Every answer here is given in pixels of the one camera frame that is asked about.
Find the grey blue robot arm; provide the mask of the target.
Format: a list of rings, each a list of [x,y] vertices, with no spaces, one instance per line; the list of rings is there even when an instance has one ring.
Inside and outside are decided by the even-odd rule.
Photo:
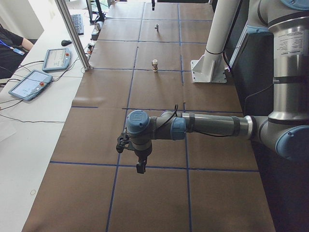
[[[135,110],[117,139],[118,153],[132,150],[136,169],[145,173],[152,140],[182,140],[187,133],[213,137],[242,136],[260,142],[288,160],[309,159],[309,3],[306,0],[252,0],[247,34],[273,35],[273,110],[252,116],[244,97],[244,117],[164,111],[148,116]]]

